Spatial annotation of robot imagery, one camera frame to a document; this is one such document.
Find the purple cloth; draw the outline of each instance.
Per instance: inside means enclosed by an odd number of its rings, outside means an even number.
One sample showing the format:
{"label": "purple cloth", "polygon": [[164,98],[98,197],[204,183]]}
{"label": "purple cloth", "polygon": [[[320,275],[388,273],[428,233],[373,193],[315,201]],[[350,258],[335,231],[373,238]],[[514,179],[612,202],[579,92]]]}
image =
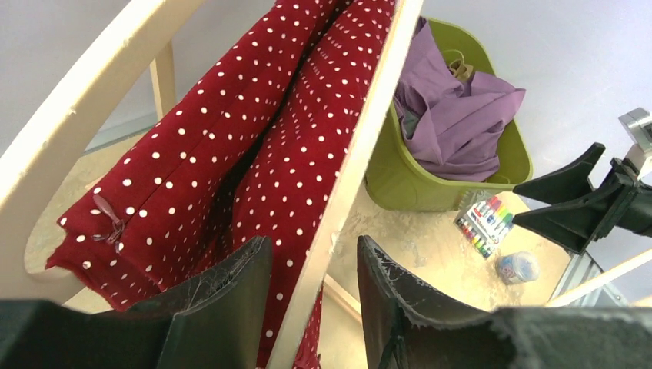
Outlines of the purple cloth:
{"label": "purple cloth", "polygon": [[[480,71],[469,82],[459,82],[421,19],[394,104],[404,142],[420,165],[440,178],[480,182],[500,167],[498,139],[524,96],[524,89]],[[411,138],[402,125],[406,109],[421,117]]]}

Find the folded fabric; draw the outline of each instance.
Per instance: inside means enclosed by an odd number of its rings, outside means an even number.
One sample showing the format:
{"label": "folded fabric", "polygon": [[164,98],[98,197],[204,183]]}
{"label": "folded fabric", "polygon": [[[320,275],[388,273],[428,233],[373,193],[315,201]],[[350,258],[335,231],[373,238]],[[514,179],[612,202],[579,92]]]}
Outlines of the folded fabric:
{"label": "folded fabric", "polygon": [[[233,207],[233,245],[274,242],[258,366],[267,364],[386,39],[393,0],[358,0],[316,44],[278,120],[265,135]],[[318,367],[321,294],[294,365]]]}
{"label": "folded fabric", "polygon": [[[421,19],[398,82],[394,105],[414,159],[440,178],[484,181],[500,167],[497,143],[525,90],[476,71],[462,83]],[[411,122],[416,116],[418,123]]]}
{"label": "folded fabric", "polygon": [[228,203],[228,194],[215,192],[275,116],[337,6],[277,1],[59,218],[66,237],[47,268],[73,271],[123,311],[223,257],[216,241],[230,219],[214,201]]}

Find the marker set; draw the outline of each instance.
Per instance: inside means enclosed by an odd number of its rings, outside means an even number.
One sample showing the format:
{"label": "marker set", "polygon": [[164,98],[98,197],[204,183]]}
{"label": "marker set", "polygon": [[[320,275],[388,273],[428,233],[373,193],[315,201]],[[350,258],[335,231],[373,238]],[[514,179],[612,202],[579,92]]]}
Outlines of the marker set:
{"label": "marker set", "polygon": [[512,219],[514,214],[494,196],[471,206],[455,223],[482,256],[489,258],[514,226]]}

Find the red polka dot fabric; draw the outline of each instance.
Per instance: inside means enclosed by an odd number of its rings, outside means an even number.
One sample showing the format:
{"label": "red polka dot fabric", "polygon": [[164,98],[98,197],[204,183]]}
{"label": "red polka dot fabric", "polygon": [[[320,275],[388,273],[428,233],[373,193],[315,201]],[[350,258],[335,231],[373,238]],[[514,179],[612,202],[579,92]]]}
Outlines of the red polka dot fabric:
{"label": "red polka dot fabric", "polygon": [[[67,235],[47,267],[73,271],[124,311],[268,236],[264,367],[393,13],[393,0],[278,1],[59,218]],[[316,302],[302,369],[319,367]]]}

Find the wooden rod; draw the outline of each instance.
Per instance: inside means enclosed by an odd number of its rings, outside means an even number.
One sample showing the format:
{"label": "wooden rod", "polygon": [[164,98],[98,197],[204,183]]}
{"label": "wooden rod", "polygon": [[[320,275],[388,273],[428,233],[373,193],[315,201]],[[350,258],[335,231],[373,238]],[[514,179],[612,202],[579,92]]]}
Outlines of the wooden rod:
{"label": "wooden rod", "polygon": [[324,293],[346,310],[358,323],[362,324],[362,310],[358,300],[328,274],[324,278]]}
{"label": "wooden rod", "polygon": [[640,267],[641,265],[647,263],[648,261],[652,261],[652,249],[644,251],[639,255],[627,261],[624,261],[619,265],[616,265],[615,267],[609,269],[608,271],[605,271],[604,273],[598,275],[597,277],[591,279],[590,281],[586,281],[583,284],[580,284],[579,286],[573,288],[572,290],[566,292],[565,294],[553,298],[552,300],[548,301],[544,306],[548,308],[558,308],[560,306],[566,306],[571,302],[577,300],[578,298],[581,298],[585,294],[595,291],[598,288],[604,286],[605,284],[613,281],[614,279]]}
{"label": "wooden rod", "polygon": [[175,57],[172,41],[156,55],[149,65],[151,86],[154,89],[156,115],[160,121],[177,103],[175,88]]}

